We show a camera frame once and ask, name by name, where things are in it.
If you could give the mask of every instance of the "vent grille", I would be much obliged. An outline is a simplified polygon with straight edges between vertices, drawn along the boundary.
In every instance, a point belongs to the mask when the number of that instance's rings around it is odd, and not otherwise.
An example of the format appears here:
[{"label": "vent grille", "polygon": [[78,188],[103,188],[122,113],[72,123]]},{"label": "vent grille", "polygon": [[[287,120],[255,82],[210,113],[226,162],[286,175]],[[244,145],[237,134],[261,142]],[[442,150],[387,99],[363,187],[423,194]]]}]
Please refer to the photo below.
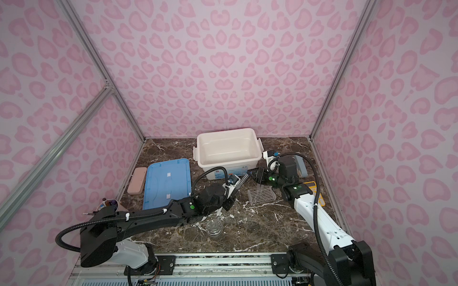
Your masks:
[{"label": "vent grille", "polygon": [[[156,286],[292,286],[291,279],[278,278],[167,278]],[[86,279],[81,286],[128,286],[126,279]]]}]

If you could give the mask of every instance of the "white plastic storage box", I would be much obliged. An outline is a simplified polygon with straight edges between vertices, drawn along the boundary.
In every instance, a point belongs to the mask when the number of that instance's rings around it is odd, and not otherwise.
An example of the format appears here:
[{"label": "white plastic storage box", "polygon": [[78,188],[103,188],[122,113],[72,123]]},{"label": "white plastic storage box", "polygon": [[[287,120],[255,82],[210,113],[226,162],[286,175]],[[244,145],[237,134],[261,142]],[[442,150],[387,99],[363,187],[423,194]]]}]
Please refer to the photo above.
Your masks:
[{"label": "white plastic storage box", "polygon": [[[197,137],[197,147],[193,148],[194,160],[207,171],[222,166],[228,174],[245,175],[249,169],[256,168],[262,158],[261,139],[251,128],[202,133]],[[222,170],[207,175],[207,179],[224,178]]]}]

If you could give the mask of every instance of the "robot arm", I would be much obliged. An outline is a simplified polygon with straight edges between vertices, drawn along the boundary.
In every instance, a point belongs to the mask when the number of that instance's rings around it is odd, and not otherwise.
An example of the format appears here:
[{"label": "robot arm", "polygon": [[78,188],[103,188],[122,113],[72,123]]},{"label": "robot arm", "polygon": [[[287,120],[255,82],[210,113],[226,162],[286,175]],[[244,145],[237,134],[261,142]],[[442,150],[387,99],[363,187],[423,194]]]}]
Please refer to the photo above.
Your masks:
[{"label": "robot arm", "polygon": [[240,179],[230,175],[229,185],[221,186],[214,183],[206,187],[198,196],[173,200],[168,206],[156,209],[115,212],[112,207],[102,208],[89,223],[119,217],[125,219],[92,224],[81,229],[81,266],[93,267],[105,261],[113,261],[138,269],[141,274],[150,273],[156,263],[153,250],[147,245],[133,243],[125,238],[162,227],[179,227],[196,223],[205,220],[216,210],[218,213],[222,208],[229,210],[235,202],[240,186],[248,177],[245,175]]},{"label": "robot arm", "polygon": [[[313,209],[315,195],[299,182],[296,163],[293,157],[276,157],[274,152],[265,154],[267,169],[258,168],[248,173],[257,183],[280,189],[283,199],[290,204],[315,231]],[[342,285],[375,286],[375,271],[371,248],[366,242],[356,242],[342,230],[329,214],[317,204],[317,226],[320,241],[332,266],[324,261],[324,254],[314,250],[306,243],[290,246],[287,252],[289,268],[295,271],[310,270],[320,276],[325,285],[338,285],[336,272]]]}]

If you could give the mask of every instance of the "clear glass jar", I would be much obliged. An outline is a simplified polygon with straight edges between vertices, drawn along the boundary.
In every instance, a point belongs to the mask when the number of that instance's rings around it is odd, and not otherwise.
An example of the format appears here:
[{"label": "clear glass jar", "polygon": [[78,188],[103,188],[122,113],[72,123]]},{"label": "clear glass jar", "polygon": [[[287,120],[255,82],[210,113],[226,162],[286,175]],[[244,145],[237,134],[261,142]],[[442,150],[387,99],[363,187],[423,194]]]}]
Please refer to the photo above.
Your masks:
[{"label": "clear glass jar", "polygon": [[223,223],[217,219],[211,219],[205,228],[210,237],[218,237],[223,232]]}]

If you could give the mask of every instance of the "metal rail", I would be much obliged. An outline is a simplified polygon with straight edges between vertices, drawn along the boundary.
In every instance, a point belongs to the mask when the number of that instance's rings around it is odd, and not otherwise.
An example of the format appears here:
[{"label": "metal rail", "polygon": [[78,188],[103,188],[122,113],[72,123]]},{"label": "metal rail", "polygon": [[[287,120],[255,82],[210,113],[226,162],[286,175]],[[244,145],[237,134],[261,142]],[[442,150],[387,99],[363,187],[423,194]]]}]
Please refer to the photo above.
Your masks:
[{"label": "metal rail", "polygon": [[376,7],[378,6],[379,2],[380,0],[368,0],[366,2],[366,5],[363,9],[361,17],[358,21],[358,24],[356,25],[356,29],[354,30],[353,35],[350,38],[348,47],[345,50],[345,54],[343,55],[342,61],[340,62],[339,68],[337,69],[337,73],[331,83],[331,87],[329,88],[329,91],[327,92],[325,101],[321,107],[320,113],[318,114],[315,125],[312,128],[312,132],[310,134],[310,138],[312,140],[315,138],[316,134],[318,133],[320,129],[320,126],[324,120],[326,112],[329,109],[329,105],[331,104],[334,96],[336,95],[338,86],[340,82],[342,81],[342,78],[344,77],[348,66],[351,63],[351,59],[353,58],[353,55],[356,53],[356,50],[358,49],[358,45],[361,41],[361,38],[363,37],[364,33],[366,32],[366,29],[369,26],[371,18],[375,14]]},{"label": "metal rail", "polygon": [[91,38],[87,34],[86,29],[84,28],[80,17],[78,16],[77,12],[75,11],[75,8],[71,4],[70,0],[55,0],[55,1],[62,9],[71,27],[75,31],[75,34],[78,36],[82,45],[86,49],[89,57],[94,62],[100,75],[105,79],[106,83],[109,83],[110,85],[114,87],[114,91],[115,91],[114,95],[121,107],[121,110],[124,112],[132,128],[135,130],[138,137],[143,142],[145,140],[145,135],[143,134],[140,126],[138,125],[137,121],[135,120],[134,116],[132,115],[132,112],[127,107],[124,99],[122,98],[121,92],[119,91],[118,87],[116,86],[116,83],[114,82],[114,80],[111,78],[111,75],[109,74],[108,69],[105,66],[105,63],[102,60],[102,57],[97,52],[97,49],[95,48],[94,43],[92,42]]},{"label": "metal rail", "polygon": [[64,134],[54,143],[54,145],[43,155],[40,162],[35,165],[27,178],[20,182],[11,192],[0,207],[0,232],[10,222],[16,212],[27,201],[29,196],[51,171],[57,161],[62,157],[65,151],[70,147],[73,141],[78,137],[81,131],[91,121],[92,117],[102,107],[107,98],[112,95],[110,85],[107,85],[95,97],[89,106],[73,121]]}]

